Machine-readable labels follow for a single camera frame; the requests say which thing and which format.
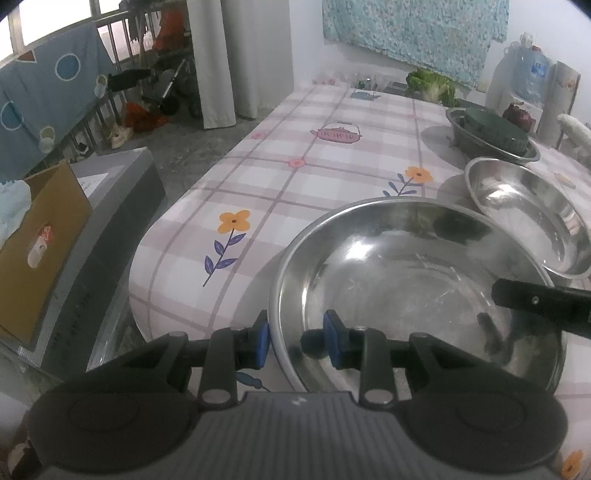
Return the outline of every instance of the pink flower print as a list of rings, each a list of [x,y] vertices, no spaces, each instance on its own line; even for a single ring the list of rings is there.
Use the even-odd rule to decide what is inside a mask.
[[[300,168],[306,165],[306,161],[303,158],[292,158],[289,161],[289,166],[291,168]]]

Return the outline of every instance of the kettle print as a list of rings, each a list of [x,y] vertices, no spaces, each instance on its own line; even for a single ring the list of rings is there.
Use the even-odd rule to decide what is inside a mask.
[[[310,133],[328,142],[350,144],[361,140],[359,127],[348,122],[334,122],[318,130],[310,130]]]

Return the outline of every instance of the blue cloth with circles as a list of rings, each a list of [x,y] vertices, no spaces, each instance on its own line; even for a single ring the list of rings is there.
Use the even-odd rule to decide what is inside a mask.
[[[0,69],[0,181],[23,178],[74,128],[116,69],[93,22]]]

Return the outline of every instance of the light blue patterned cloth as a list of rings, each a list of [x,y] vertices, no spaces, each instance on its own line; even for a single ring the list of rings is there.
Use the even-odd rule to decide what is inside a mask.
[[[324,0],[324,36],[476,85],[509,0]]]

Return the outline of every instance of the checkered tablecloth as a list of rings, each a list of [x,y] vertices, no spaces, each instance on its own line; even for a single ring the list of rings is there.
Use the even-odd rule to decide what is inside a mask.
[[[174,330],[200,339],[251,325],[267,308],[283,249],[332,209],[385,195],[473,205],[463,178],[467,158],[450,146],[444,108],[377,95],[328,85],[294,92],[152,226],[129,279],[131,307],[147,339]],[[589,172],[540,150],[531,168],[591,221]],[[591,342],[569,335],[557,395],[569,415],[583,412],[575,421],[591,422],[589,364]],[[257,376],[272,390],[289,388],[272,355]]]

